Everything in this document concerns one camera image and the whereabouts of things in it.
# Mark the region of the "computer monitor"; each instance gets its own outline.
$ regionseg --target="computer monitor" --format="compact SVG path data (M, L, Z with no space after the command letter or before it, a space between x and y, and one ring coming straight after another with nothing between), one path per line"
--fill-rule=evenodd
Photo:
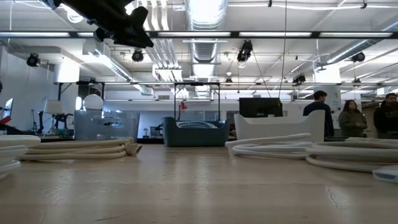
M245 118L267 118L283 116L279 98L240 98L239 114Z
M12 112L12 104L14 102L14 99L11 98L7 101L6 106L4 107L4 113L2 115L2 118L6 118L8 116L11 117L11 112Z
M157 127L150 127L150 135L152 137L161 137L162 135L160 134L160 131L156 129Z

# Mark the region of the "security camera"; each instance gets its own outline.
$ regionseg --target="security camera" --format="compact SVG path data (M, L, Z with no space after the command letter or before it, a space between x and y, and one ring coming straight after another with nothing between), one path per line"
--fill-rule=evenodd
M241 49L239 50L238 57L236 58L239 62L245 62L251 56L253 51L253 45L250 40L245 40Z
M356 55L354 55L353 57L351 57L351 61L352 62L363 62L365 60L365 54L360 52Z
M39 59L39 54L31 53L29 58L26 60L26 64L30 67L39 67L41 60Z
M142 54L142 50L136 49L134 53L132 53L131 59L135 62L141 62L144 59L144 55Z

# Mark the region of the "ventilation duct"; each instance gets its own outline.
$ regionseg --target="ventilation duct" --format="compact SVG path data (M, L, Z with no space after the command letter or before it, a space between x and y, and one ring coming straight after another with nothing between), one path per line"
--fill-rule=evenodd
M384 32L397 32L398 31L398 17L395 17L393 20L384 23L378 30L382 30ZM354 41L343 48L337 50L336 52L330 54L327 58L326 65L331 63L338 63L342 60L350 58L365 49L372 47L375 44L383 41L382 39L370 39L370 40L357 40Z
M228 0L185 0L187 23L189 30L221 30L224 26ZM211 63L215 60L218 44L201 43L191 44L193 62ZM210 77L214 72L214 65L196 64L192 65L195 76Z
M384 31L384 32L397 32L398 31L398 16L390 19L389 21L383 23L380 27L375 29L376 31ZM348 45L340 48L336 52L331 53L327 57L320 57L320 62L315 65L315 63L303 63L302 66L299 66L294 69L294 71L300 70L302 73L308 70L314 71L319 66L326 66L334 63L341 62L350 58L373 45L376 45L383 41L383 39L369 39L369 40L355 40Z
M87 40L83 45L83 55L92 55L97 57L98 61L107 66L112 72L119 75L127 82L137 82L130 73L117 61L111 59L111 50L105 43L99 43L95 40ZM153 96L154 90L144 85L134 85L143 96Z

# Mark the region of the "black camera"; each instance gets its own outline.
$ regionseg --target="black camera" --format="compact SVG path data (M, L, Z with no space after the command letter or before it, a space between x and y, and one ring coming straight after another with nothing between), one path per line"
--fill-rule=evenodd
M141 62L144 59L144 55L142 54L142 50L135 50L134 53L132 53L131 59L135 62Z
M29 58L26 60L26 64L30 67L39 67L41 60L39 59L39 54L31 53Z

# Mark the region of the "wooden table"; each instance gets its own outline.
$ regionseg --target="wooden table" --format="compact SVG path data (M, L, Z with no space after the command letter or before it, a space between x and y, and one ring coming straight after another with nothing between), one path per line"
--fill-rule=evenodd
M137 158L26 162L0 182L0 223L398 222L398 186L225 148L145 145Z

